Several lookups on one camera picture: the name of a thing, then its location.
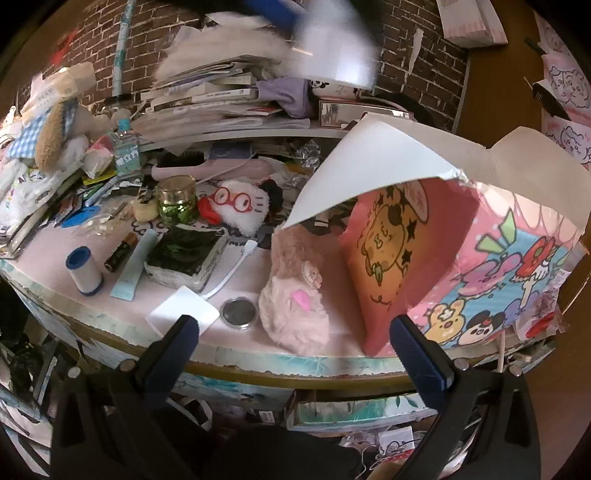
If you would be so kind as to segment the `light blue cream tube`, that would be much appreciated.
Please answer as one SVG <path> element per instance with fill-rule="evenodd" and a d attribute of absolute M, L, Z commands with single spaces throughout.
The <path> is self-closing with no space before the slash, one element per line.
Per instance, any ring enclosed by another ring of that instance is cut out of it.
<path fill-rule="evenodd" d="M 110 296 L 119 300 L 132 301 L 135 290 L 144 269 L 144 263 L 151 250 L 158 242 L 158 234 L 147 230 L 131 253 L 119 278 L 114 284 Z"/>

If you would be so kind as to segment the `black gold battery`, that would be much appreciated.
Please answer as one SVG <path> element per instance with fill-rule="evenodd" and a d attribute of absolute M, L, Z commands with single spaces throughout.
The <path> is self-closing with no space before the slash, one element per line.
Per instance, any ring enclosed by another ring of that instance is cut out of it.
<path fill-rule="evenodd" d="M 138 243 L 138 238 L 135 233 L 128 233 L 120 242 L 114 252 L 105 260 L 104 267 L 110 272 L 114 273 L 129 256 Z"/>

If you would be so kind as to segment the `white roll with blue cap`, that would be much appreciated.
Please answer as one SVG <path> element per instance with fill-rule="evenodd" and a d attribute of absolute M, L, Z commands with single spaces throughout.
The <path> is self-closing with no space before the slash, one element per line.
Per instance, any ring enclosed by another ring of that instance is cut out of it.
<path fill-rule="evenodd" d="M 95 295 L 102 288 L 103 275 L 87 246 L 74 249 L 67 256 L 65 267 L 82 295 Z"/>

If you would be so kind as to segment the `pink fluffy plush pouch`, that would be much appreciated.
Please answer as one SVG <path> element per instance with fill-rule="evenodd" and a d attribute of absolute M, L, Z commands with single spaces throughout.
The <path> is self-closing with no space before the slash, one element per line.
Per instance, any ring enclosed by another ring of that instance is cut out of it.
<path fill-rule="evenodd" d="M 329 341 L 329 315 L 322 305 L 322 263 L 315 235 L 304 226 L 271 236 L 270 278 L 259 295 L 263 329 L 276 345 L 300 356 L 318 354 Z"/>

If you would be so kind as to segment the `white plush with red glasses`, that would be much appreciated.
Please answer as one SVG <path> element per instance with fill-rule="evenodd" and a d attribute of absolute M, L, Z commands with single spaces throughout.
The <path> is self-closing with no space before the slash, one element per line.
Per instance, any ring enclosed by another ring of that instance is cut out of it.
<path fill-rule="evenodd" d="M 270 196 L 258 186 L 225 180 L 197 201 L 200 217 L 208 224 L 238 229 L 247 238 L 256 236 L 270 211 Z"/>

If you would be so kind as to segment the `yellow sponge puff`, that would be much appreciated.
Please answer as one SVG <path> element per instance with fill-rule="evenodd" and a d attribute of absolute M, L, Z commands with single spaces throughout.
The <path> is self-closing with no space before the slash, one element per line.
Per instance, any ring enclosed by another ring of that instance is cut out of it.
<path fill-rule="evenodd" d="M 147 223 L 159 216 L 158 202 L 155 198 L 148 201 L 136 199 L 132 205 L 134 219 L 137 223 Z"/>

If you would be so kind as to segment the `green glass jar gold lid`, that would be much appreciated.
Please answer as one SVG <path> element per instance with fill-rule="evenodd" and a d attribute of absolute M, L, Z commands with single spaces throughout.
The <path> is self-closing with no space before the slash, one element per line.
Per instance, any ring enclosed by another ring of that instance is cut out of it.
<path fill-rule="evenodd" d="M 197 183 L 190 175 L 176 175 L 158 182 L 159 216 L 167 226 L 192 225 L 197 221 Z"/>

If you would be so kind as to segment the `blue flat plastic piece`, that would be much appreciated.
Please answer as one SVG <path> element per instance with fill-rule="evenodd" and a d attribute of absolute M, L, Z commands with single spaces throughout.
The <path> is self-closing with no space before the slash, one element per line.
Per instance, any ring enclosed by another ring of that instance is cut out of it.
<path fill-rule="evenodd" d="M 96 216 L 100 212 L 101 208 L 99 206 L 91 206 L 91 207 L 84 207 L 78 212 L 68 216 L 60 226 L 62 228 L 71 228 L 76 227 L 87 220 L 91 219 L 92 217 Z"/>

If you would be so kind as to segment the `pink hair brush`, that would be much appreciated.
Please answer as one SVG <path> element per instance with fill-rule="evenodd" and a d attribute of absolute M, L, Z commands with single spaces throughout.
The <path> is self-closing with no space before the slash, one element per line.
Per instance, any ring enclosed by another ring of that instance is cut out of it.
<path fill-rule="evenodd" d="M 150 175 L 156 181 L 188 175 L 195 180 L 225 180 L 245 177 L 259 180 L 273 173 L 270 163 L 254 158 L 206 159 L 202 152 L 185 152 L 181 156 L 167 153 L 151 167 Z"/>

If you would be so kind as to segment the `black scrunchie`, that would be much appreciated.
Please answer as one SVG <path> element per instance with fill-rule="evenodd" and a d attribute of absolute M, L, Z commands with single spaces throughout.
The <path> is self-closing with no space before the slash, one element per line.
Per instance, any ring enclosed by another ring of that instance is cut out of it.
<path fill-rule="evenodd" d="M 259 189 L 269 196 L 269 214 L 276 215 L 283 209 L 283 189 L 273 179 L 266 179 L 259 184 Z"/>

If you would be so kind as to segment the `clear water bottle blue label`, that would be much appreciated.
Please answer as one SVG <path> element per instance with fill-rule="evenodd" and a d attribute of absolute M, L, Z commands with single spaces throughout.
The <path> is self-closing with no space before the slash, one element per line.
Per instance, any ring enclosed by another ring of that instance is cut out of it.
<path fill-rule="evenodd" d="M 131 174 L 141 169 L 139 140 L 131 129 L 129 118 L 117 121 L 117 129 L 112 134 L 115 170 L 119 176 Z"/>

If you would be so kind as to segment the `white shelf board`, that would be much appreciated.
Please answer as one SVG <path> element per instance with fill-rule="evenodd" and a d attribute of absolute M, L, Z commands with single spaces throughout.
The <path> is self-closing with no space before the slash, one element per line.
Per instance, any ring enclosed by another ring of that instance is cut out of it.
<path fill-rule="evenodd" d="M 229 130 L 204 134 L 194 134 L 183 137 L 170 138 L 159 142 L 143 141 L 139 150 L 149 152 L 167 147 L 190 147 L 195 143 L 215 142 L 225 140 L 245 140 L 256 138 L 324 138 L 342 139 L 348 131 L 342 129 L 322 128 L 312 126 L 308 129 L 252 129 L 252 130 Z"/>

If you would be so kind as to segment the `brown silver box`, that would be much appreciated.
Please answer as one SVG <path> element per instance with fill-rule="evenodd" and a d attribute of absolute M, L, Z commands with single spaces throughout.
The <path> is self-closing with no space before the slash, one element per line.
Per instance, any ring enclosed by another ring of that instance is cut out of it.
<path fill-rule="evenodd" d="M 367 114 L 414 119 L 414 115 L 405 110 L 363 103 L 322 100 L 318 107 L 318 123 L 324 128 L 346 129 L 349 124 L 361 121 Z"/>

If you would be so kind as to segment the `stack of books and papers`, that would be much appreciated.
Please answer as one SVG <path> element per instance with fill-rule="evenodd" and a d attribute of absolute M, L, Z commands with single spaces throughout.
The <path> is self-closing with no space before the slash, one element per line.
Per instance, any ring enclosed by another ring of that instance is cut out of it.
<path fill-rule="evenodd" d="M 273 75 L 259 59 L 242 57 L 154 80 L 141 94 L 141 110 L 131 126 L 152 142 L 193 133 L 308 128 L 311 118 L 291 118 L 276 102 L 257 99 L 257 81 L 280 77 L 293 76 Z"/>

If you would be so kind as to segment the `brown eared plush dog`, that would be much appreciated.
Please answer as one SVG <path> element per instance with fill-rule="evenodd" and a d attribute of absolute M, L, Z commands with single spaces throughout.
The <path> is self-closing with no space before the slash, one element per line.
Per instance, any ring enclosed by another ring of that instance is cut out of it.
<path fill-rule="evenodd" d="M 50 172 L 67 140 L 79 135 L 96 139 L 111 130 L 108 115 L 94 115 L 80 103 L 95 86 L 90 62 L 64 67 L 42 79 L 20 110 L 20 133 L 9 144 L 6 157 Z"/>

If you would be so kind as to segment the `purple cloth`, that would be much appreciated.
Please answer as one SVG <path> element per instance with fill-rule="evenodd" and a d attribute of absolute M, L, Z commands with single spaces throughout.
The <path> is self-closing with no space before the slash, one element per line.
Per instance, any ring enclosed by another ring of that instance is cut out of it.
<path fill-rule="evenodd" d="M 311 118 L 315 114 L 308 80 L 294 77 L 259 80 L 256 88 L 259 91 L 259 101 L 276 102 L 291 118 Z"/>

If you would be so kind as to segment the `panda print ceramic bowl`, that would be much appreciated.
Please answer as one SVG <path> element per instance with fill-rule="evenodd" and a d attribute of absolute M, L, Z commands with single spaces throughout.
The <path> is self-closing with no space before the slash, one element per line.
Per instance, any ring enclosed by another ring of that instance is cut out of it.
<path fill-rule="evenodd" d="M 356 101 L 358 88 L 340 83 L 311 80 L 311 93 L 320 99 L 335 101 Z"/>

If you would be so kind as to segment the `white fluffy fur piece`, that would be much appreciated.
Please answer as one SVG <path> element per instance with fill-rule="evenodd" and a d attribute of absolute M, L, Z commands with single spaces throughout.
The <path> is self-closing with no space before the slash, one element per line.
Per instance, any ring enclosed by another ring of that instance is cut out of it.
<path fill-rule="evenodd" d="M 156 68 L 156 83 L 209 64 L 253 57 L 276 76 L 290 72 L 290 44 L 273 30 L 215 26 L 182 27 Z"/>

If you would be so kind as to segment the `pink white paper bag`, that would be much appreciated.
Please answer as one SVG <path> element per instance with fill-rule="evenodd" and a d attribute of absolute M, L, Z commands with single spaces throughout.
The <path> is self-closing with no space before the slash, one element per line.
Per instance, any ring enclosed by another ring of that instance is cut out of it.
<path fill-rule="evenodd" d="M 507 45 L 503 25 L 490 0 L 437 0 L 444 38 L 461 48 Z"/>

